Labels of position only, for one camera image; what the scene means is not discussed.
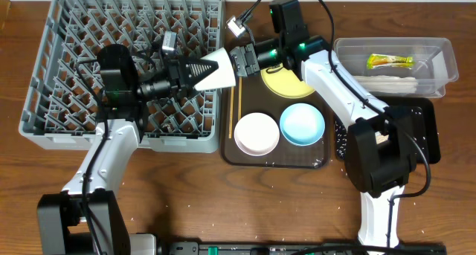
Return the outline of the white paper cup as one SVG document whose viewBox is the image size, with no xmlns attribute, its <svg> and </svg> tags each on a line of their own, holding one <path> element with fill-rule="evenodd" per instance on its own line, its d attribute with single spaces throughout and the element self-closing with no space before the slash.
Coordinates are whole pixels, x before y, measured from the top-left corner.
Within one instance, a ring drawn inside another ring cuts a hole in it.
<svg viewBox="0 0 476 255">
<path fill-rule="evenodd" d="M 202 57 L 218 63 L 218 68 L 208 77 L 197 83 L 194 88 L 197 91 L 212 90 L 217 88 L 234 87 L 237 83 L 231 59 L 225 48 L 220 48 Z"/>
</svg>

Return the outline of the white round bowl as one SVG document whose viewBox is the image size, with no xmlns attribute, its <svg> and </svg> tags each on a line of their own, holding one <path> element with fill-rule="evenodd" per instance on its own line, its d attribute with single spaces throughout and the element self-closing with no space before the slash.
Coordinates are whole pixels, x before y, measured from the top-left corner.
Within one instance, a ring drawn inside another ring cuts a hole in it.
<svg viewBox="0 0 476 255">
<path fill-rule="evenodd" d="M 280 130 L 276 121 L 267 114 L 253 112 L 242 117 L 234 129 L 238 148 L 250 156 L 269 154 L 278 145 Z"/>
</svg>

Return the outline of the light blue round bowl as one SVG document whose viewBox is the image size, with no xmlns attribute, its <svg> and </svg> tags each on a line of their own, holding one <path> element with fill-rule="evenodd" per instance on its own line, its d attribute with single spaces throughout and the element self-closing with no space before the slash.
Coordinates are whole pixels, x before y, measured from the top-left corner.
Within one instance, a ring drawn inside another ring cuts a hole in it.
<svg viewBox="0 0 476 255">
<path fill-rule="evenodd" d="M 295 103 L 280 116 L 280 131 L 284 138 L 295 146 L 310 146 L 317 143 L 325 132 L 322 113 L 307 103 Z"/>
</svg>

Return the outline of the green snack wrapper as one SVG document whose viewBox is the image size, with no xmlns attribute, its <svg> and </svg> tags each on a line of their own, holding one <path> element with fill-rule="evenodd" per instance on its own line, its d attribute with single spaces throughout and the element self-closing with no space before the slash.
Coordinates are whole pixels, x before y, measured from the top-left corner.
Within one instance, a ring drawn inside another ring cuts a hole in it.
<svg viewBox="0 0 476 255">
<path fill-rule="evenodd" d="M 387 54 L 371 54 L 367 60 L 367 69 L 386 67 L 411 68 L 414 64 L 413 57 L 400 57 Z"/>
</svg>

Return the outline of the white napkin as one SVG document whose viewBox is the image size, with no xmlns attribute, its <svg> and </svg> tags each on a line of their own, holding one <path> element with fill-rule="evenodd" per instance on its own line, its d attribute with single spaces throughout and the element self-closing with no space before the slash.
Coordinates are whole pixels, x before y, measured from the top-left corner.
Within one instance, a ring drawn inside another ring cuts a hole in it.
<svg viewBox="0 0 476 255">
<path fill-rule="evenodd" d="M 414 77 L 377 75 L 354 76 L 354 78 L 371 93 L 413 94 L 417 90 L 417 79 Z"/>
</svg>

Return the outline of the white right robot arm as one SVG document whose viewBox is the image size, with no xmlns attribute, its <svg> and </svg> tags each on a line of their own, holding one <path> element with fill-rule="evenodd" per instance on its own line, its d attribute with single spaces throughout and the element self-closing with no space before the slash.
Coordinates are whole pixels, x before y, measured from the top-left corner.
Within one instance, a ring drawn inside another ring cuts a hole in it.
<svg viewBox="0 0 476 255">
<path fill-rule="evenodd" d="M 373 96 L 338 64 L 330 42 L 309 35 L 298 0 L 273 0 L 269 8 L 278 37 L 234 48 L 231 61 L 235 72 L 250 77 L 261 69 L 282 65 L 314 88 L 347 130 L 344 166 L 361 193 L 358 240 L 369 251 L 394 249 L 399 245 L 399 201 L 421 196 L 431 183 L 427 169 L 424 187 L 405 192 L 417 163 L 428 164 L 413 137 L 410 113 Z"/>
</svg>

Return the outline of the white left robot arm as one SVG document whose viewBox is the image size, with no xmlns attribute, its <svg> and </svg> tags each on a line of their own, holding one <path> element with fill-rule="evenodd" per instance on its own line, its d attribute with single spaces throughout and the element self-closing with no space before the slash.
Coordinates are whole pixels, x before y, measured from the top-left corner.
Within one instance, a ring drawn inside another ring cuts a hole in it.
<svg viewBox="0 0 476 255">
<path fill-rule="evenodd" d="M 44 254 L 159 254 L 157 237 L 130 234 L 116 195 L 126 166 L 147 127 L 147 101 L 188 95 L 222 69 L 214 54 L 177 57 L 140 81 L 132 54 L 120 44 L 101 49 L 94 59 L 104 87 L 92 92 L 98 106 L 96 135 L 76 175 L 59 193 L 37 205 Z"/>
</svg>

